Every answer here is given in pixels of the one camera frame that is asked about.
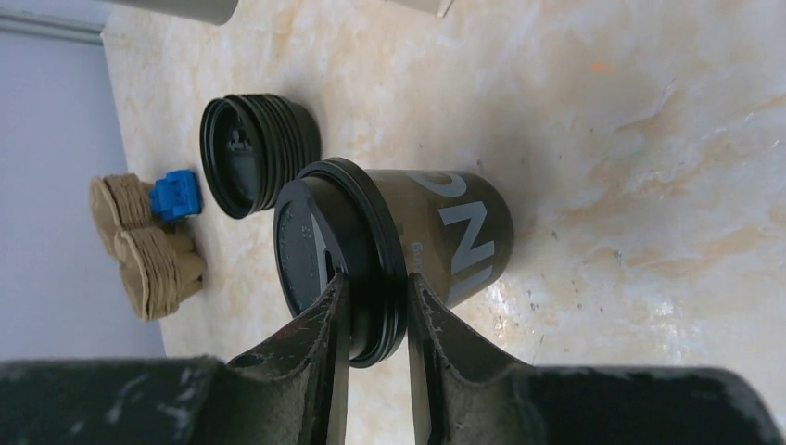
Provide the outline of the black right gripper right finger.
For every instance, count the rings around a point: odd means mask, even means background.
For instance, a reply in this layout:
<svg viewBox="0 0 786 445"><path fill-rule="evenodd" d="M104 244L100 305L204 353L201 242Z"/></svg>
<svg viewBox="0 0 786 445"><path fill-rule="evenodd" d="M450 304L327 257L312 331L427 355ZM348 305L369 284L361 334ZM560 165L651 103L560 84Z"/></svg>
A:
<svg viewBox="0 0 786 445"><path fill-rule="evenodd" d="M408 278L412 415L418 444L538 444L526 401L532 365L449 310L418 273Z"/></svg>

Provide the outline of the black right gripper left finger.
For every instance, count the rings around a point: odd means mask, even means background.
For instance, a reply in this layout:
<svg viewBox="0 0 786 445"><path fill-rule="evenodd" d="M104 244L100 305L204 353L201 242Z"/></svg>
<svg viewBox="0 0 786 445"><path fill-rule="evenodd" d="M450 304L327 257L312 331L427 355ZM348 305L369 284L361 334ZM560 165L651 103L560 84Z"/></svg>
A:
<svg viewBox="0 0 786 445"><path fill-rule="evenodd" d="M312 306L211 380L203 443L344 443L349 349L349 281L337 273Z"/></svg>

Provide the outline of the translucent brown plastic cup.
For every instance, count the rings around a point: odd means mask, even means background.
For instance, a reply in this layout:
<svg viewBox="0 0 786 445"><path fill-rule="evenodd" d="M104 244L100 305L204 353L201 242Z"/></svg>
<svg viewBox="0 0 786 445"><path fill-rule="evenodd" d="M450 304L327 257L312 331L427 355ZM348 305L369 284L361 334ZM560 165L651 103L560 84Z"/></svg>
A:
<svg viewBox="0 0 786 445"><path fill-rule="evenodd" d="M471 172L369 170L397 229L408 273L454 308L497 281L513 253L510 210Z"/></svg>

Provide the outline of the black coffee cup lid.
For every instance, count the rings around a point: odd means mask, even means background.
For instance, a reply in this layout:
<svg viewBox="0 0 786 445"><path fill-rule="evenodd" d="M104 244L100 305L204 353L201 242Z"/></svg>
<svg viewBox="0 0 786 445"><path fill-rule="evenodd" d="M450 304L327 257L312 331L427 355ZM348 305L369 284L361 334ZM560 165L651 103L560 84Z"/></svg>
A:
<svg viewBox="0 0 786 445"><path fill-rule="evenodd" d="M336 274L349 283L355 368L392 355L406 332L407 270L390 211L371 177L348 159L313 162L275 205L274 252L292 315L312 306Z"/></svg>

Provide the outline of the teddy bear paper bag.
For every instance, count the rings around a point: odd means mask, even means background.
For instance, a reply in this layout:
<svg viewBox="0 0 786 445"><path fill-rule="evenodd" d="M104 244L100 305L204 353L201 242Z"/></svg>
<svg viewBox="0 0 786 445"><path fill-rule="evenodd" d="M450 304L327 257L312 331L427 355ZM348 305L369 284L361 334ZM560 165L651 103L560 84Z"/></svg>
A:
<svg viewBox="0 0 786 445"><path fill-rule="evenodd" d="M391 0L391 1L398 5L405 6L420 12L424 12L436 16L438 18L444 18L453 4L453 0Z"/></svg>

